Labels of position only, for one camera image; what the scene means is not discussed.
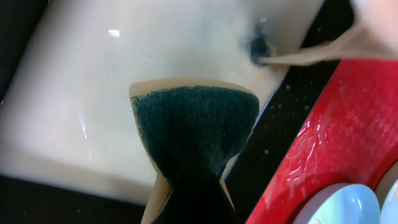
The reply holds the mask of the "green yellow sponge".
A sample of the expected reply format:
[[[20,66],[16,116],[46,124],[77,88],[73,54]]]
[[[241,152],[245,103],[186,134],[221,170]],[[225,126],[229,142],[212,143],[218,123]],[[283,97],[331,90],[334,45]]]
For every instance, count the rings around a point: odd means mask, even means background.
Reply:
[[[157,173],[143,223],[239,223],[222,178],[246,146],[257,96],[219,80],[162,78],[133,83],[137,131]]]

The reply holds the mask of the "light blue round plate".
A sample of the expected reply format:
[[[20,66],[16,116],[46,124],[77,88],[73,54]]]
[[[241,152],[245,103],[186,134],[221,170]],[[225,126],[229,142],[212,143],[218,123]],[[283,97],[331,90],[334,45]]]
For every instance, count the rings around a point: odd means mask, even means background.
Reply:
[[[380,216],[377,197],[368,186],[339,183],[315,194],[294,224],[377,224]]]

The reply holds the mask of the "white round plate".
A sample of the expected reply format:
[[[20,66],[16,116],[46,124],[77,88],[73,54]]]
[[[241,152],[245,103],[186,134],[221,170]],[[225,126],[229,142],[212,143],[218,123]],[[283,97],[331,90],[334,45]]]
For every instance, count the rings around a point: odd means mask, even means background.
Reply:
[[[397,59],[397,0],[354,0],[354,24],[336,40],[260,63],[311,65],[341,59]]]

